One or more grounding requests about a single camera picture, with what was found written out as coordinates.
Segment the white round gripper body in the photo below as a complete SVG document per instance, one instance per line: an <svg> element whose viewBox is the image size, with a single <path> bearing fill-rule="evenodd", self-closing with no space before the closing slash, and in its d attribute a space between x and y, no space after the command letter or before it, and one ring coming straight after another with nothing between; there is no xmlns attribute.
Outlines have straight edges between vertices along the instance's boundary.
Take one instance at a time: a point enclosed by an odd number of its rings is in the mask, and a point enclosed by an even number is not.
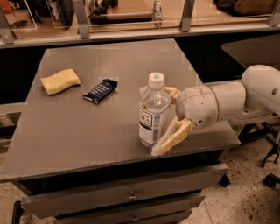
<svg viewBox="0 0 280 224"><path fill-rule="evenodd" d="M210 87L187 87L180 92L175 107L177 118L188 119L195 129L211 126L218 120L218 103Z"/></svg>

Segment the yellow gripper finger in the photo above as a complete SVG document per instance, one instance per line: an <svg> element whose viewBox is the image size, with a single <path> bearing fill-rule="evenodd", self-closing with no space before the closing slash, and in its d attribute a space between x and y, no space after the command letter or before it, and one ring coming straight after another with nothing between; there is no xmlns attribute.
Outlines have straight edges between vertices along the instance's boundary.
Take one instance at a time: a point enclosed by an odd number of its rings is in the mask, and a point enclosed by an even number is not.
<svg viewBox="0 0 280 224"><path fill-rule="evenodd" d="M185 140L193 130L194 123L190 119L179 120L174 117L164 135L151 149L152 156L164 155L172 147Z"/></svg>
<svg viewBox="0 0 280 224"><path fill-rule="evenodd" d="M176 100L179 98L181 91L176 89L175 87L164 87L164 90L170 96L171 104L175 104Z"/></svg>

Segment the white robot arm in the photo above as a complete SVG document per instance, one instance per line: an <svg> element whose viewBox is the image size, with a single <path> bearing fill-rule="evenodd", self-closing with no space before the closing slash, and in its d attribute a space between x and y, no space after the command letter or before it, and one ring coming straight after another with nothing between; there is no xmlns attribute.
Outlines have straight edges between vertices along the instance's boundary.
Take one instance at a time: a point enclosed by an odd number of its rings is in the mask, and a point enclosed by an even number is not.
<svg viewBox="0 0 280 224"><path fill-rule="evenodd" d="M233 124L261 123L280 115L280 71L254 65L237 81L178 91L168 89L175 101L176 117L165 134L152 147L151 154L165 154L185 140L191 130L204 129L218 121Z"/></svg>

